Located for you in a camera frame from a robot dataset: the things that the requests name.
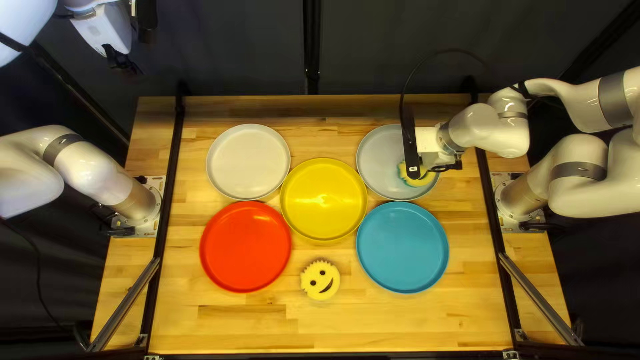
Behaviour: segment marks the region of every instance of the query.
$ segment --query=wooden table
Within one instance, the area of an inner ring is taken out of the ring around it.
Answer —
[[[397,295],[375,285],[360,267],[355,234],[318,245],[292,234],[291,260],[267,288],[235,294],[205,275],[198,257],[207,221],[233,202],[208,182],[205,157],[224,130],[244,123],[272,127],[287,141],[291,168],[329,157],[355,168],[355,152],[372,129],[397,123],[397,95],[187,97],[175,192],[149,351],[158,354],[264,352],[378,352],[501,350],[511,346],[509,326],[484,207],[474,149],[464,170],[442,174],[439,184],[413,201],[442,223],[449,266],[431,289]],[[132,175],[166,173],[173,129],[173,97],[142,97],[126,169]],[[418,126],[432,126],[463,109],[468,96],[410,95]],[[526,157],[488,154],[492,171],[526,171]],[[369,209],[386,200],[372,191]],[[279,209],[279,192],[262,199]],[[546,234],[505,235],[508,254],[556,311],[568,315]],[[151,258],[155,239],[112,239],[93,334]],[[333,261],[342,274],[334,298],[310,300],[299,274],[315,258]],[[544,317],[518,285],[522,328],[530,338],[558,343]],[[131,345],[140,332],[142,295],[109,348]]]

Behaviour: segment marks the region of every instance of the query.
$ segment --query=plate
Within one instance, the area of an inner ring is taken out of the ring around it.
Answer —
[[[200,239],[200,262],[209,278],[237,293],[271,284],[290,255],[291,231],[282,215],[257,201],[225,207],[211,218]]]
[[[358,229],[356,251],[373,281],[404,294],[430,288],[449,261],[447,235],[438,220],[409,202],[373,209]]]
[[[289,147],[270,127],[243,124],[213,141],[207,154],[207,175],[223,195],[255,200],[274,192],[291,164]]]
[[[367,212],[367,188],[358,173],[335,159],[307,160],[282,184],[280,206],[297,233],[337,240],[354,231]]]
[[[428,193],[440,177],[418,188],[404,183],[398,175],[398,164],[404,161],[402,127],[384,125],[370,131],[360,142],[356,165],[364,183],[382,197],[396,201],[417,199]]]

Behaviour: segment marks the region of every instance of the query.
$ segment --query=yellow sponge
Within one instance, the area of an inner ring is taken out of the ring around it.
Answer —
[[[309,264],[300,274],[300,288],[315,300],[326,300],[340,287],[340,272],[328,261],[318,260]]]
[[[434,172],[427,172],[426,175],[425,172],[427,172],[427,169],[423,164],[420,164],[420,174],[422,174],[422,176],[420,179],[413,180],[406,174],[405,162],[403,161],[398,164],[398,176],[404,181],[405,184],[411,186],[412,188],[419,188],[420,186],[428,185],[436,177],[436,173]]]

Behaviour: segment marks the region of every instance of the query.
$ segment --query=blue plate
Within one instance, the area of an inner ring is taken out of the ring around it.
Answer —
[[[449,262],[449,243],[433,215],[409,202],[388,202],[362,221],[358,260],[385,289],[411,294],[434,285]]]

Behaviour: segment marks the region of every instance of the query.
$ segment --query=red plate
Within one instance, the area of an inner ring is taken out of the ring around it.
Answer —
[[[291,255],[291,232],[279,212],[257,201],[215,214],[200,239],[200,261],[218,286],[248,293],[271,284]]]

